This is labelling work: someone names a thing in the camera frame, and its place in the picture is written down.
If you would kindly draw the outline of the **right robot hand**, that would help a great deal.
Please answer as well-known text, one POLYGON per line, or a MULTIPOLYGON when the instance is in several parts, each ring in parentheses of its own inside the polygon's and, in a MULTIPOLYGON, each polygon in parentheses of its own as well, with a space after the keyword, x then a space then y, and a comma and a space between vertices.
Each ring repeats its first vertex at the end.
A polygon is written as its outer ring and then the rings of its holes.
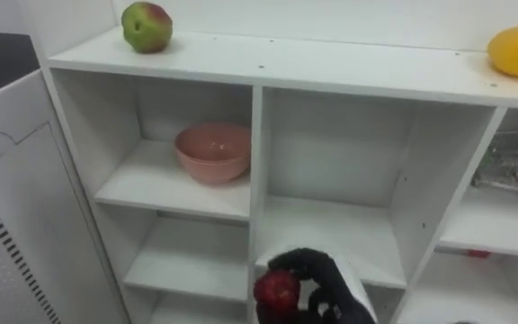
POLYGON ((308 247, 273 257, 255 282, 255 312, 261 324, 375 324, 376 316, 350 267, 308 247))

